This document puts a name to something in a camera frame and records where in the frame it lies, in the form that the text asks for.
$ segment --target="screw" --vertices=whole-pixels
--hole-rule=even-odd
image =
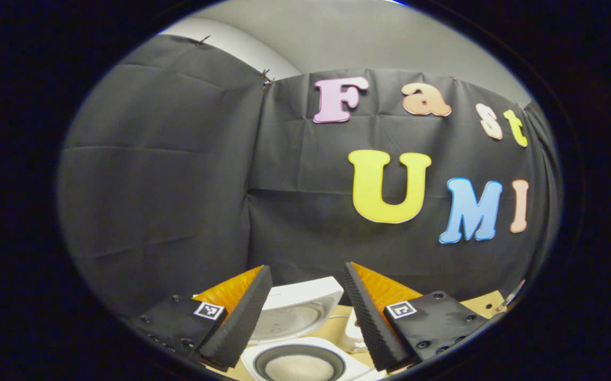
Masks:
[[[194,348],[195,347],[195,344],[190,339],[185,339],[185,338],[181,339],[181,344],[184,347],[190,347],[190,348]]]

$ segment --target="letter m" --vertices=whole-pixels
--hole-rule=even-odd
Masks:
[[[452,193],[451,215],[446,231],[439,236],[439,241],[441,243],[460,241],[461,222],[466,240],[470,240],[473,234],[478,241],[492,239],[496,234],[494,227],[499,210],[499,197],[504,190],[501,183],[489,181],[484,187],[480,202],[475,198],[475,190],[467,178],[453,178],[446,183],[446,187]]]

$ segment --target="foam pad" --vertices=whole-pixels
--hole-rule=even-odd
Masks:
[[[221,369],[235,367],[240,360],[256,323],[261,315],[265,299],[272,289],[270,267],[264,266],[240,299],[233,312],[218,331],[200,347],[204,364]]]
[[[364,343],[369,348],[376,370],[395,371],[410,364],[414,353],[405,348],[385,323],[351,263],[346,263],[344,287],[355,309]]]

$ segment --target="letter u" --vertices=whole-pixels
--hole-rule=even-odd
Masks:
[[[400,162],[407,166],[407,197],[398,205],[385,203],[381,195],[383,167],[390,162],[389,154],[380,150],[354,150],[348,160],[355,167],[352,201],[359,214],[384,224],[399,224],[419,214],[426,193],[429,156],[412,152],[400,156]]]

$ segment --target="black cloth backdrop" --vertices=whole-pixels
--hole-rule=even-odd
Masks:
[[[158,35],[95,87],[61,152],[58,210],[78,270],[111,311],[134,316],[173,290],[200,292],[258,265],[275,285],[329,275],[344,262],[376,270],[419,292],[458,300],[511,292],[537,266],[558,229],[562,184],[550,128],[535,104],[524,110],[447,76],[393,69],[342,69],[264,86],[261,73],[212,46]],[[313,123],[316,80],[363,76],[369,89],[344,123]],[[425,82],[452,113],[410,115],[400,88]],[[475,105],[504,131],[488,137]],[[528,147],[504,111],[523,121]],[[421,212],[402,224],[371,222],[352,203],[347,155],[383,150],[383,198],[405,198],[398,158],[418,152],[426,170]],[[488,181],[501,194],[496,236],[442,244],[451,178]],[[528,181],[524,232],[509,231],[512,181]],[[349,303],[344,296],[342,303]]]

